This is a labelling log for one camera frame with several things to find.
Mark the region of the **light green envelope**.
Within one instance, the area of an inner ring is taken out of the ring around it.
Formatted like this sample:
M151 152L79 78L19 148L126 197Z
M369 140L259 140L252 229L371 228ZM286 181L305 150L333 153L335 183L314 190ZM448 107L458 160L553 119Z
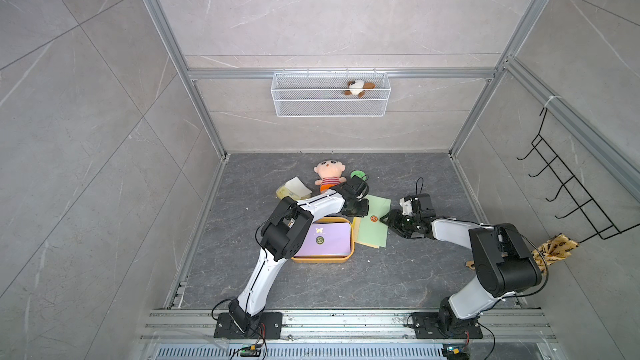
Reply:
M385 248L387 244L388 226L382 222L382 217L389 214L391 200L373 195L366 196L368 200L368 214L358 218L358 235L356 243L371 248Z

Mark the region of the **lilac envelope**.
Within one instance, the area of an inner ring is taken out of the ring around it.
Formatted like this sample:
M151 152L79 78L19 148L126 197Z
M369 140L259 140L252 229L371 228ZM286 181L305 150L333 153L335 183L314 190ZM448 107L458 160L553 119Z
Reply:
M298 258L346 257L351 253L351 225L313 223L296 253Z

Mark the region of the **yellow plastic storage tray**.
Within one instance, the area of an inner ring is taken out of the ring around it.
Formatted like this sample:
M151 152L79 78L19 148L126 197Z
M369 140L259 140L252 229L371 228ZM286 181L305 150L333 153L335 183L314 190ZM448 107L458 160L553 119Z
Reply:
M326 217L318 220L315 223L341 223L341 222L349 222L352 228L352 224L350 223L350 221L348 221L346 218L340 218L340 217ZM355 245L355 242L353 241L352 232L351 232L351 253L346 257L298 258L295 255L294 257L292 257L292 260L295 261L296 263L345 263L347 260L351 258L351 256L353 256L353 253L355 250L354 245Z

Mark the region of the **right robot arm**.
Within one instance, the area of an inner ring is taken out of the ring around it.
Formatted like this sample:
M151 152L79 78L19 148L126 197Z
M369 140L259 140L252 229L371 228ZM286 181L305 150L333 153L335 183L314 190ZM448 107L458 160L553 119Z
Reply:
M447 338L473 337L480 313L504 298L538 286L543 272L524 236L510 223L486 225L455 218L404 215L392 210L380 218L402 238L429 238L467 248L475 277L441 301L435 326Z

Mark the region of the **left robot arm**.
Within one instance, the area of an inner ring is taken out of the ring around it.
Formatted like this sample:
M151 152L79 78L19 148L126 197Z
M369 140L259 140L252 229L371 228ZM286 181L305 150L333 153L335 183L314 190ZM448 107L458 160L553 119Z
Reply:
M279 271L303 246L311 226L326 216L361 217L368 213L368 184L353 176L324 193L304 199L283 198L256 230L258 261L245 289L231 301L228 312L243 333L255 332Z

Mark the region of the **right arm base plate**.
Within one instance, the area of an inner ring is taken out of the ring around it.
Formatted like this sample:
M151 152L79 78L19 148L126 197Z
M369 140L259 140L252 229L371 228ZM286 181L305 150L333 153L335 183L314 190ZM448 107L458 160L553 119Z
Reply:
M415 332L417 339L463 339L483 338L476 318L461 320L435 312L411 313L407 326Z

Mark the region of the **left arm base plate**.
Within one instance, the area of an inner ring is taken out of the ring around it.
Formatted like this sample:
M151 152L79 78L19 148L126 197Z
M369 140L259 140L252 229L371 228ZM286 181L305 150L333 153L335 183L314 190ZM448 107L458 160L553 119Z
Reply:
M215 338L227 339L280 339L283 326L282 313L261 313L249 320L236 320L230 313L217 316Z

